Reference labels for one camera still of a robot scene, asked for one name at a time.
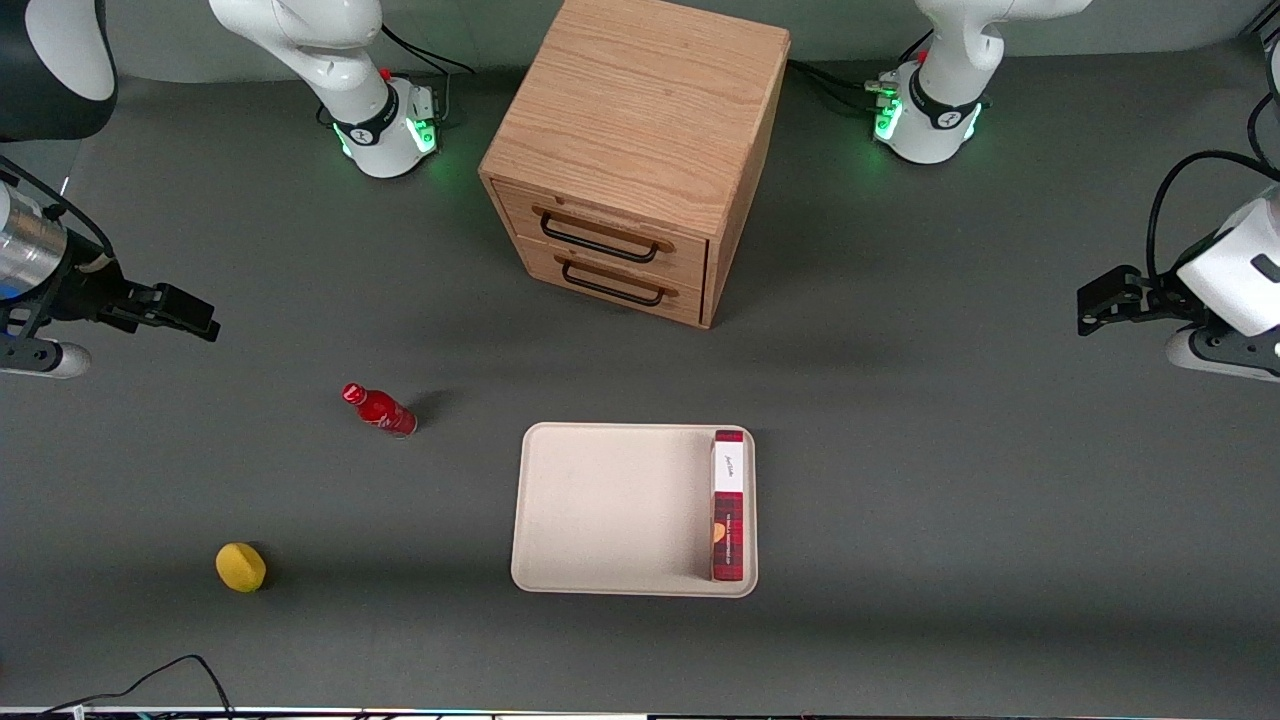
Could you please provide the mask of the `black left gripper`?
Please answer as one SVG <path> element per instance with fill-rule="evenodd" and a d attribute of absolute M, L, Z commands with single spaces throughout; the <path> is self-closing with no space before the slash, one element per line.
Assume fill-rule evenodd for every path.
<path fill-rule="evenodd" d="M 1179 320 L 1204 325 L 1210 315 L 1175 272 L 1151 278 L 1132 265 L 1115 266 L 1076 290 L 1076 333 L 1087 337 L 1117 322 Z"/>

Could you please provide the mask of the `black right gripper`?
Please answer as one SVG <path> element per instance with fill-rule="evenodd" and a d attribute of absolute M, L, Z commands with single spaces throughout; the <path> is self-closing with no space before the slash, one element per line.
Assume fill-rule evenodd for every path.
<path fill-rule="evenodd" d="M 73 263 L 61 263 L 29 301 L 29 319 L 36 325 L 52 322 L 143 324 L 182 331 L 210 343 L 218 340 L 221 329 L 211 304 L 173 284 L 133 283 L 111 259 L 92 263 L 87 272 Z"/>

